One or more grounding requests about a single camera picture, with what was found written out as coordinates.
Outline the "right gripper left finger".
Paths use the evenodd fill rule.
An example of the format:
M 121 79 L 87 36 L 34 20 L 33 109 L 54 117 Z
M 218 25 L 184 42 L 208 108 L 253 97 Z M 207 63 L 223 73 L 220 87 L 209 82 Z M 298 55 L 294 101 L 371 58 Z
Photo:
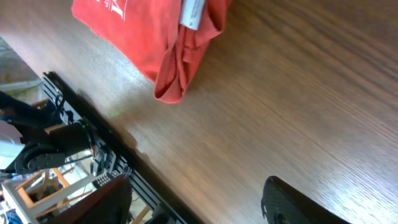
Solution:
M 130 183 L 119 175 L 71 208 L 49 220 L 50 224 L 124 224 L 132 202 Z

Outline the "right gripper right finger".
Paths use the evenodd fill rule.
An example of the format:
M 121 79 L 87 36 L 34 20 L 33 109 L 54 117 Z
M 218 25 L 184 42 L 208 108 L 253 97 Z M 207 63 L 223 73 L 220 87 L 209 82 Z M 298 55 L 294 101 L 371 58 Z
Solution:
M 265 181 L 261 210 L 269 224 L 348 224 L 274 175 Z

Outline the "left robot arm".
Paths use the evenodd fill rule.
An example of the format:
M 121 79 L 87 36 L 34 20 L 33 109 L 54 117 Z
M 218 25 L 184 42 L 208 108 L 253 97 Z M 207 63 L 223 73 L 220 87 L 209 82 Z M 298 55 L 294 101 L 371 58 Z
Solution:
M 86 122 L 62 122 L 64 104 L 57 95 L 55 103 L 35 108 L 1 92 L 1 175 L 60 167 L 67 157 L 93 146 L 95 137 Z

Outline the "red soccer t-shirt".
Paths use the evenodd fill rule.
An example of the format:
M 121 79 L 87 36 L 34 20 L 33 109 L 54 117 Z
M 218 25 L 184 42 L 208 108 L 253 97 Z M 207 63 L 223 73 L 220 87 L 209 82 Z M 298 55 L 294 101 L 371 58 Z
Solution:
M 154 83 L 157 100 L 178 103 L 210 41 L 224 31 L 230 4 L 230 0 L 74 0 L 72 14 Z

